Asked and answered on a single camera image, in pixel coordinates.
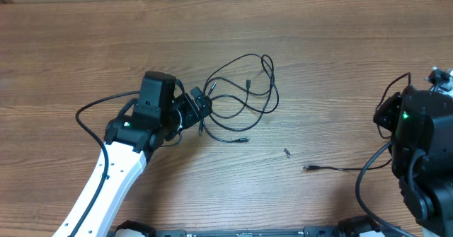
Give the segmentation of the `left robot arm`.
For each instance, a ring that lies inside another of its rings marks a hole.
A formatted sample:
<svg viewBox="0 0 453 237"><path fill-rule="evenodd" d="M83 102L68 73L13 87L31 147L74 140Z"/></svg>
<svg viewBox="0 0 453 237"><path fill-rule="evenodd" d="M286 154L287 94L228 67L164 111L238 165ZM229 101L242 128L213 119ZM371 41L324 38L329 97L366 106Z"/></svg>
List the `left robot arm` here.
<svg viewBox="0 0 453 237"><path fill-rule="evenodd" d="M139 91L109 121L96 167L56 236L106 236L121 204L155 150L212 113L198 87L174 95L175 76L148 71Z"/></svg>

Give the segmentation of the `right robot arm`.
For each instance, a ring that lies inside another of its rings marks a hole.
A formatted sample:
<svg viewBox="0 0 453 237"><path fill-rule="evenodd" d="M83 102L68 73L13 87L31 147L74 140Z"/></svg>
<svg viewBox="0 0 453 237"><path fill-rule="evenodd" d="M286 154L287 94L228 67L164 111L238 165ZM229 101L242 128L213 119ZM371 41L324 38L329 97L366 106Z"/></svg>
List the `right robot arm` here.
<svg viewBox="0 0 453 237"><path fill-rule="evenodd" d="M407 86L387 98L374 123L391 132L392 173L416 222L452 235L452 98Z"/></svg>

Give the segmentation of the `small black debris piece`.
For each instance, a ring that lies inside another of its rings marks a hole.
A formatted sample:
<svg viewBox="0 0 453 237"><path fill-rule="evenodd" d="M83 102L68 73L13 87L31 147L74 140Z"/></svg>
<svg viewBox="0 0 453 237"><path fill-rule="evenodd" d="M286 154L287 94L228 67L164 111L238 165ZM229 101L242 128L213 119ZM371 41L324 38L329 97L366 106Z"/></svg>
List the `small black debris piece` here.
<svg viewBox="0 0 453 237"><path fill-rule="evenodd" d="M284 153L285 153L285 155L286 155L287 158L290 158L291 153L289 152L288 149L284 148Z"/></svg>

